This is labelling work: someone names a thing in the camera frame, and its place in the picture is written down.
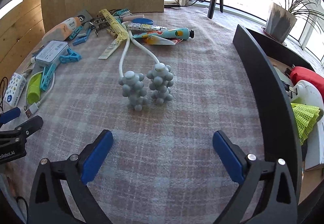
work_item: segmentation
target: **blue lid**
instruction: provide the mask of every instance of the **blue lid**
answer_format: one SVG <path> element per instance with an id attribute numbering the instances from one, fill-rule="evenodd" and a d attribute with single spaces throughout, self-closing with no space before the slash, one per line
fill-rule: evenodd
<path id="1" fill-rule="evenodd" d="M 150 24 L 153 25 L 153 21 L 151 19 L 147 19 L 147 18 L 135 18 L 132 20 L 133 23 L 136 24 Z"/>

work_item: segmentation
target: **silver screw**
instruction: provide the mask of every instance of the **silver screw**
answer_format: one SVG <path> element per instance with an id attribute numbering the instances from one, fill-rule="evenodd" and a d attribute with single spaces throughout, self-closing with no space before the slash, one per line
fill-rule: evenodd
<path id="1" fill-rule="evenodd" d="M 79 156 L 77 154 L 73 154 L 70 156 L 71 161 L 76 161 L 78 158 L 79 158 Z"/>
<path id="2" fill-rule="evenodd" d="M 283 160 L 282 158 L 279 158 L 279 159 L 278 159 L 278 164 L 284 166 L 284 165 L 286 164 L 286 161 Z"/>
<path id="3" fill-rule="evenodd" d="M 254 154 L 248 154 L 247 155 L 247 158 L 250 160 L 250 161 L 255 161 L 257 159 L 257 157 L 254 155 Z"/>
<path id="4" fill-rule="evenodd" d="M 43 158 L 41 161 L 40 161 L 40 164 L 41 165 L 44 165 L 44 164 L 46 164 L 47 163 L 47 159 L 46 158 Z"/>

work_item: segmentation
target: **green cylinder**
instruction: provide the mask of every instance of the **green cylinder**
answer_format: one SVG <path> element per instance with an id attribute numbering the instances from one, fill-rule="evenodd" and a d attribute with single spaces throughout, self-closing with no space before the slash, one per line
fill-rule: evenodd
<path id="1" fill-rule="evenodd" d="M 41 99 L 41 80 L 42 73 L 34 76 L 29 81 L 28 91 L 27 91 L 27 101 L 29 104 L 33 104 L 34 102 L 39 102 Z"/>

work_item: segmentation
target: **yellow mesh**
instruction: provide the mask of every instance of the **yellow mesh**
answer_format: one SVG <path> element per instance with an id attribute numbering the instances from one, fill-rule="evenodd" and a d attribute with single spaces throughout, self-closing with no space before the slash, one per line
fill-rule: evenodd
<path id="1" fill-rule="evenodd" d="M 317 122 L 320 108 L 298 103 L 291 103 L 291 107 L 297 123 L 300 145 L 302 145 Z"/>

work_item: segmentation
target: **yellow packet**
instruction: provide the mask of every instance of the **yellow packet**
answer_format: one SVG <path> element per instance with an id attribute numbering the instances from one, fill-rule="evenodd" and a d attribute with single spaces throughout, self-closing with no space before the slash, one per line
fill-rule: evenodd
<path id="1" fill-rule="evenodd" d="M 107 11 L 107 9 L 102 9 L 100 12 L 110 24 L 111 29 L 117 34 L 117 44 L 120 44 L 122 41 L 126 40 L 129 37 L 128 32 L 119 22 L 116 21 L 116 19 Z"/>

